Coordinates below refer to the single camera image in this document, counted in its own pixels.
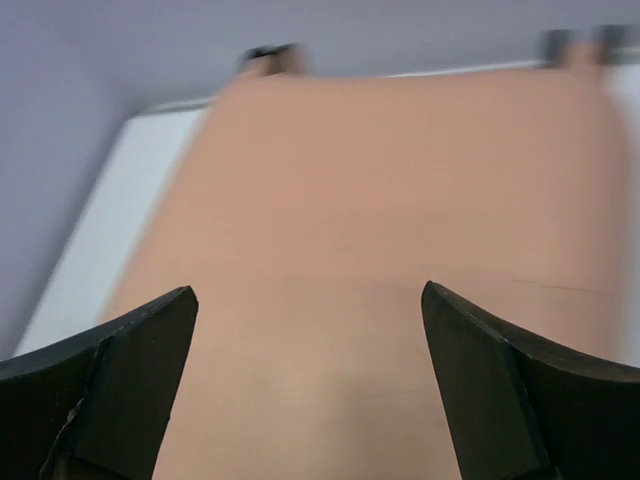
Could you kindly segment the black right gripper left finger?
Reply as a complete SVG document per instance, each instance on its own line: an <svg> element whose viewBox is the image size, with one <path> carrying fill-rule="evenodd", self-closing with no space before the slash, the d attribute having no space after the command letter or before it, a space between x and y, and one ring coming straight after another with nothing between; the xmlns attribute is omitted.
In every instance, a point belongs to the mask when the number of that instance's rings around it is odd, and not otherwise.
<svg viewBox="0 0 640 480"><path fill-rule="evenodd" d="M179 287L2 361L2 478L151 478L197 312Z"/></svg>

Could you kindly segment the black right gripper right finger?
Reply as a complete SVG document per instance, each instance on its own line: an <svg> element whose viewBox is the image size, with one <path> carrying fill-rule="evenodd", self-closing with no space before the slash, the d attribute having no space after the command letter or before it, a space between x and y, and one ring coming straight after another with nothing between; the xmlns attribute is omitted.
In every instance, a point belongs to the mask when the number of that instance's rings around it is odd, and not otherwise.
<svg viewBox="0 0 640 480"><path fill-rule="evenodd" d="M639 370L428 282L421 308L464 479L636 479Z"/></svg>

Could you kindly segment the pink hard-shell suitcase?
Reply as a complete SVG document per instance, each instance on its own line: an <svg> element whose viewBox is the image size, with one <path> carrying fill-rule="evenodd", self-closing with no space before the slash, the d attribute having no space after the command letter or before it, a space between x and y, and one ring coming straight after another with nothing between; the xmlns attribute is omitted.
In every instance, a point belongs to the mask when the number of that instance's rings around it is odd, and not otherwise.
<svg viewBox="0 0 640 480"><path fill-rule="evenodd" d="M371 78L291 54L224 88L109 305L199 300L155 477L457 478L428 281L615 357L631 155L600 51Z"/></svg>

